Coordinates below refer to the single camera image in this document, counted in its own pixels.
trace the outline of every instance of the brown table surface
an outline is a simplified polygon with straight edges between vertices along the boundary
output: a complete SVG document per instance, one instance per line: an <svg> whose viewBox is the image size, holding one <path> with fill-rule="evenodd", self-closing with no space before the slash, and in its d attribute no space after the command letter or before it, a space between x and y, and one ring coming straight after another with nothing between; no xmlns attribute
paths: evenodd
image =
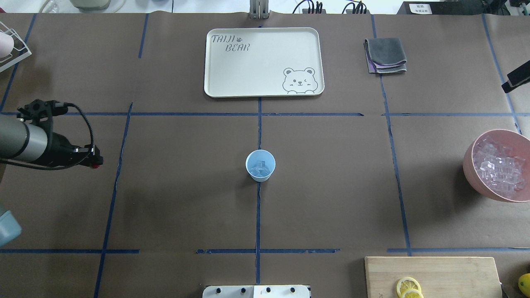
<svg viewBox="0 0 530 298"><path fill-rule="evenodd" d="M36 98L73 102L105 157L97 170L0 168L0 199L23 227L0 249L0 297L192 298L207 285L256 283L363 297L365 256L407 255L492 256L510 297L520 295L530 249L514 248L530 247L530 205L479 195L462 159L486 130L530 134L530 86L509 97L500 88L530 57L530 18L0 20L33 52L0 73L2 113ZM258 26L319 32L321 95L205 95L207 32ZM363 40L375 34L401 38L406 73L368 74ZM56 117L55 131L88 143L79 116ZM257 148L277 161L261 184L244 168Z"/></svg>

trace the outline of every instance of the lemon slice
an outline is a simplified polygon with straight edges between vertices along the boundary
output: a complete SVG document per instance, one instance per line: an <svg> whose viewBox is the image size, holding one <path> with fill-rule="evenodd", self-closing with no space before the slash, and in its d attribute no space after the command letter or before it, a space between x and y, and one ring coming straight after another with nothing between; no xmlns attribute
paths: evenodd
<svg viewBox="0 0 530 298"><path fill-rule="evenodd" d="M396 284L396 292L399 298L402 298L403 293L405 293L405 291L409 289L418 290L418 292L420 292L421 294L420 283L418 283L417 280L410 276L401 278Z"/></svg>
<svg viewBox="0 0 530 298"><path fill-rule="evenodd" d="M423 294L415 288L410 288L403 292L400 298L423 298Z"/></svg>

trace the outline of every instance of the gray metal cylinder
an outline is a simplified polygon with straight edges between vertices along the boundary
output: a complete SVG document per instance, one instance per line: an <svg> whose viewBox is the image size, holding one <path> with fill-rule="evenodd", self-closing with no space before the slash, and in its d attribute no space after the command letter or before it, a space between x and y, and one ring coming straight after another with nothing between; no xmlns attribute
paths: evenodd
<svg viewBox="0 0 530 298"><path fill-rule="evenodd" d="M0 157L23 162L38 159L46 150L48 136L35 125L0 115Z"/></svg>

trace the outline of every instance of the bowl of ice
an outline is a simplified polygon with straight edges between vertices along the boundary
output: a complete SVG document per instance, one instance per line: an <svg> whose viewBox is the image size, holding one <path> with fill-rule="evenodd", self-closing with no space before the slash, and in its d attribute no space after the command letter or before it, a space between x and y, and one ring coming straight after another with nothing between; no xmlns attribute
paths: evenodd
<svg viewBox="0 0 530 298"><path fill-rule="evenodd" d="M530 201L530 139L506 129L483 133L465 153L464 174L490 199Z"/></svg>

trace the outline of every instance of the wooden cutting board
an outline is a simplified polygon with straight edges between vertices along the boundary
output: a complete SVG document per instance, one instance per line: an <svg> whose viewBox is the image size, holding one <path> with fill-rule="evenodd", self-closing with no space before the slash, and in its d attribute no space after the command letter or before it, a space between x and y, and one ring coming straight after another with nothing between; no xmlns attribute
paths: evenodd
<svg viewBox="0 0 530 298"><path fill-rule="evenodd" d="M397 298L396 283L415 278L425 298L501 298L493 258L365 257L368 298Z"/></svg>

